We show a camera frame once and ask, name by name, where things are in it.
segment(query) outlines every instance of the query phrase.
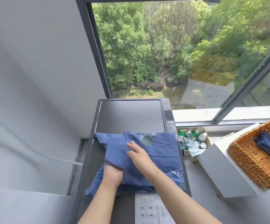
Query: wicker basket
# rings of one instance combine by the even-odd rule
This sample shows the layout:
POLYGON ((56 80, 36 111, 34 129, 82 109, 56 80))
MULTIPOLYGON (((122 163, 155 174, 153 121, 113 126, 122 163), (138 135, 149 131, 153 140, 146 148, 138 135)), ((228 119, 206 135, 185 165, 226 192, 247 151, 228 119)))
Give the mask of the wicker basket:
POLYGON ((240 136, 229 145, 227 153, 255 184, 270 188, 270 155, 254 141, 261 131, 270 133, 270 121, 240 136))

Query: person's left hand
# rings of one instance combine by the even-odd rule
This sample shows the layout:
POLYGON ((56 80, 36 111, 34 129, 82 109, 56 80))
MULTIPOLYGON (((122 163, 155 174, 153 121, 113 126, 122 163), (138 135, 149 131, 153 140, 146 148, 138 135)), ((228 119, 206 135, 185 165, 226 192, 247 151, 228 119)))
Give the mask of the person's left hand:
POLYGON ((107 187, 118 188, 122 183, 123 171, 105 163, 102 183, 107 187))

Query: window frame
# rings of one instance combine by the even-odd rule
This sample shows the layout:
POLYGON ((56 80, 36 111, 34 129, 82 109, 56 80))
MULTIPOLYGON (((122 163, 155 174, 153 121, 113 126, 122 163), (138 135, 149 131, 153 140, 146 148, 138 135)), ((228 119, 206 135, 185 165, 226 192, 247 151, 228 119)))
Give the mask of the window frame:
MULTIPOLYGON (((103 49, 100 42, 94 13, 91 3, 109 3, 109 2, 143 2, 143 1, 168 1, 168 0, 76 0, 81 15, 83 26, 95 59, 95 63, 100 75, 106 98, 113 99, 111 85, 107 74, 106 62, 103 55, 103 49)), ((252 124, 256 122, 265 122, 267 119, 248 119, 248 120, 223 120, 230 113, 237 102, 240 102, 249 92, 270 72, 270 55, 261 63, 261 65, 252 73, 245 84, 235 91, 222 105, 220 111, 210 121, 199 122, 176 122, 178 127, 201 127, 215 125, 234 125, 234 124, 252 124)))

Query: instruction paper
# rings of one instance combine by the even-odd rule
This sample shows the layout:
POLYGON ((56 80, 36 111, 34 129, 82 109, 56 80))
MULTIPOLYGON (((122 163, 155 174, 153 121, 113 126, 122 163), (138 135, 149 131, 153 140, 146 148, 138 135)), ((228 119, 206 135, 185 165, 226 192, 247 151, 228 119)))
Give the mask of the instruction paper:
POLYGON ((158 194, 135 194, 135 224, 175 224, 158 194))

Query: hand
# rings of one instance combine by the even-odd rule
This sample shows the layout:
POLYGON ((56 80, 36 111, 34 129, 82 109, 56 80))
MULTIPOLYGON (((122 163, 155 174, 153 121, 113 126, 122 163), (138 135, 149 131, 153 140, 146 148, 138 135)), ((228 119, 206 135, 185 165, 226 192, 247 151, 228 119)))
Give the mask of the hand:
POLYGON ((123 171, 105 163, 102 184, 117 189, 122 183, 123 171))
POLYGON ((133 151, 128 151, 128 156, 132 159, 133 164, 144 175, 144 177, 152 182, 159 168, 153 163, 146 151, 135 142, 127 143, 127 146, 133 151))

